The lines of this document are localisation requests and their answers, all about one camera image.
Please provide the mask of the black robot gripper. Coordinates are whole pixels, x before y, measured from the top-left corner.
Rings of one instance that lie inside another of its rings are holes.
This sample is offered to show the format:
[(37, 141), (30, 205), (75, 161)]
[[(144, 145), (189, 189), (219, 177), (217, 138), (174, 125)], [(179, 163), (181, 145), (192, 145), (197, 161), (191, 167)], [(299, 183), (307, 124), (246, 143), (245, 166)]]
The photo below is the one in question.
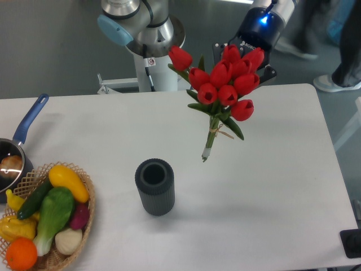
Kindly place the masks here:
[[(213, 66), (222, 60), (224, 49), (227, 45), (236, 45), (246, 53), (260, 48), (265, 53), (265, 59), (269, 59), (271, 52), (278, 41), (283, 30), (283, 20), (279, 15), (270, 11), (266, 13), (263, 7), (251, 8), (235, 36), (228, 43), (213, 44)], [(259, 83), (264, 84), (277, 76), (277, 71), (270, 66), (262, 65), (258, 68)]]

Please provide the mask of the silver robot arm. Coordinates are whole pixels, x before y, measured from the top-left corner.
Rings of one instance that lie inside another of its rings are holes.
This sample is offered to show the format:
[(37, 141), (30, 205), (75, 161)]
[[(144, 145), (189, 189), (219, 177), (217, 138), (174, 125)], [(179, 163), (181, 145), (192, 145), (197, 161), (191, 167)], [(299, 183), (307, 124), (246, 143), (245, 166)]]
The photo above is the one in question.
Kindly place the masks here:
[[(265, 58), (260, 65), (260, 83), (276, 76), (270, 66), (270, 54), (284, 30), (297, 1), (253, 1), (229, 45), (236, 45), (242, 55), (260, 47)], [(112, 42), (125, 46), (134, 57), (140, 91), (171, 91), (177, 76), (168, 69), (168, 52), (183, 46), (186, 31), (169, 14), (167, 1), (102, 1), (103, 13), (97, 22)]]

